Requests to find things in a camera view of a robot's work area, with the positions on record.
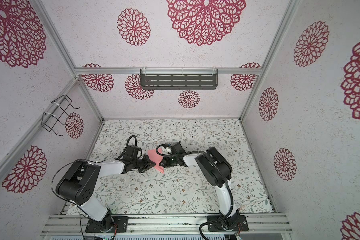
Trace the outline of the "pink square paper sheet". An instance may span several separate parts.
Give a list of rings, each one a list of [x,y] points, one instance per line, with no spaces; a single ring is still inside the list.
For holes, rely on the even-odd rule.
[[[154,168],[160,173],[164,174],[164,168],[160,166],[160,163],[163,160],[163,156],[157,154],[156,150],[148,150],[147,155],[149,156],[149,159],[156,164]]]

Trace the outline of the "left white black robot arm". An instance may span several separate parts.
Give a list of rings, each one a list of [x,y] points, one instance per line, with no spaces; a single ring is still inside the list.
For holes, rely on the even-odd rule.
[[[94,195],[98,179],[126,174],[132,170],[142,174],[154,166],[156,163],[147,155],[143,155],[141,159],[114,159],[102,163],[76,160],[56,185],[55,193],[63,200],[77,205],[91,220],[101,222],[109,210]]]

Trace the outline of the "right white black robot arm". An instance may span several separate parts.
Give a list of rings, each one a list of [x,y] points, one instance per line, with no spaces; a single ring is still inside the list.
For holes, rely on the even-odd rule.
[[[199,167],[209,184],[215,187],[220,206],[220,221],[237,222],[239,220],[240,211],[235,205],[231,190],[233,168],[215,147],[210,147],[205,152],[190,151],[180,154],[160,153],[159,149],[162,147],[163,145],[156,147],[155,151],[158,155],[164,158],[180,157],[186,166]]]

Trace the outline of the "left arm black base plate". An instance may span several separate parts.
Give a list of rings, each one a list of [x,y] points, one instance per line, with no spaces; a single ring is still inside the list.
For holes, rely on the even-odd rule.
[[[128,226],[128,217],[105,217],[97,222],[89,218],[85,233],[125,233]]]

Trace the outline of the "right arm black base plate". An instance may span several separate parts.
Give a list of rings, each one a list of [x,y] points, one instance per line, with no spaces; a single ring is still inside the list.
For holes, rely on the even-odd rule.
[[[239,216],[238,220],[235,223],[228,225],[228,220],[224,220],[221,222],[211,223],[219,219],[220,216],[217,215],[209,215],[207,217],[208,231],[209,232],[248,232],[249,225],[247,223],[247,219],[245,216]]]

